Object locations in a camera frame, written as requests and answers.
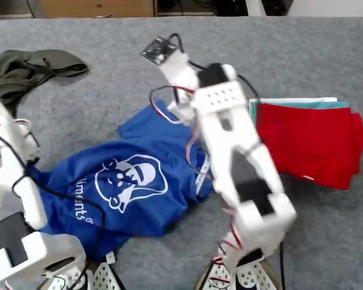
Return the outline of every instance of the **carpet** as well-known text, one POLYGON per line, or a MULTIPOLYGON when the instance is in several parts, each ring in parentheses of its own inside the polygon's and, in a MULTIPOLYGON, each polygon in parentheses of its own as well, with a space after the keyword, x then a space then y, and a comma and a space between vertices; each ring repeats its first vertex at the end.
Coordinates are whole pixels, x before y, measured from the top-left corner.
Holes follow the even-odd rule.
MULTIPOLYGON (((90 65, 86 76, 36 88, 19 108, 41 143, 40 169, 118 138, 117 126, 147 105, 151 88, 166 83, 140 50, 175 31, 193 61, 233 65, 261 97, 337 97, 363 117, 363 18, 0 21, 0 53, 56 48, 90 65)), ((363 289, 363 156, 346 192, 290 176, 283 181, 298 212, 285 239, 287 289, 363 289)), ((19 208, 11 198, 2 212, 19 208)), ((164 238, 130 239, 119 251, 117 272, 128 289, 192 289, 228 229, 220 199, 211 195, 164 238)), ((276 267, 276 255, 270 260, 276 267)), ((35 285, 12 284, 17 290, 35 285)))

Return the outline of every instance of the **blue t-shirt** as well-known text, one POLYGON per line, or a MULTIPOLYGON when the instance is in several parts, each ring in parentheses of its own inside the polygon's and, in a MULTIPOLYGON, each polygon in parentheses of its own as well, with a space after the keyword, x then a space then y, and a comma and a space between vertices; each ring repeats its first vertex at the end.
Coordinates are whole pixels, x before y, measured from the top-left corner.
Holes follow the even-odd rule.
MULTIPOLYGON (((165 110, 164 103, 157 106, 165 110)), ((190 203, 205 200, 211 190, 210 180, 186 162, 189 128, 171 124, 147 107, 121 125, 119 134, 122 140, 76 153, 49 172, 33 172, 43 185, 75 198, 41 190, 48 217, 42 231, 77 236, 93 260, 131 236, 163 236, 190 203), (83 198, 106 213, 106 230, 96 253, 102 214, 83 198)), ((191 149, 191 163, 196 168, 209 164, 198 144, 191 149)))

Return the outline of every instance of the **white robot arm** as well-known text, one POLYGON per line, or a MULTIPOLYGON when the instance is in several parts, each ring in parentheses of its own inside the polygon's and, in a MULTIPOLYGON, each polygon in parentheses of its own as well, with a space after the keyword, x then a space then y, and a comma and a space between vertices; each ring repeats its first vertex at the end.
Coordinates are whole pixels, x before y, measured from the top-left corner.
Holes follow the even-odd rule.
MULTIPOLYGON (((0 282, 63 275, 67 286, 85 267, 85 252, 74 236, 40 230, 47 217, 39 189, 25 171, 39 156, 39 146, 27 123, 12 119, 0 103, 0 209, 4 198, 19 197, 24 212, 0 219, 0 282)), ((78 282, 75 289, 85 283, 78 282)))
POLYGON ((214 189, 231 208, 231 231, 220 243, 215 261, 234 273, 240 265, 271 255, 295 220, 296 211, 255 129, 234 68, 214 63, 196 72, 183 48, 161 37, 142 56, 157 65, 172 86, 193 91, 178 89, 168 109, 186 126, 195 124, 200 129, 211 157, 214 189), (260 180, 234 182, 235 151, 254 166, 260 180))

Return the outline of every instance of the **red folded shirt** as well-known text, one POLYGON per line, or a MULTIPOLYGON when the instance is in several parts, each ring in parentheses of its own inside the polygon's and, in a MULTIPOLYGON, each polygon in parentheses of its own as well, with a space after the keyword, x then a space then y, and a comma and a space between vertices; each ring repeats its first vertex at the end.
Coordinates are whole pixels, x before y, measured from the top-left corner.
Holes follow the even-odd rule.
POLYGON ((262 104, 257 129, 277 170, 336 189, 359 173, 363 122, 350 108, 305 109, 262 104))

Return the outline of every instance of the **wall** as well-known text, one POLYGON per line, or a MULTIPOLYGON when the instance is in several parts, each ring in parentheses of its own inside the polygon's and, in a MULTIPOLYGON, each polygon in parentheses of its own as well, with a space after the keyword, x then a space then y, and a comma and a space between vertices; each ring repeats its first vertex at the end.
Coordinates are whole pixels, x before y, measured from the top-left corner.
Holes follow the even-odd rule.
POLYGON ((363 16, 363 0, 294 0, 289 16, 363 16))

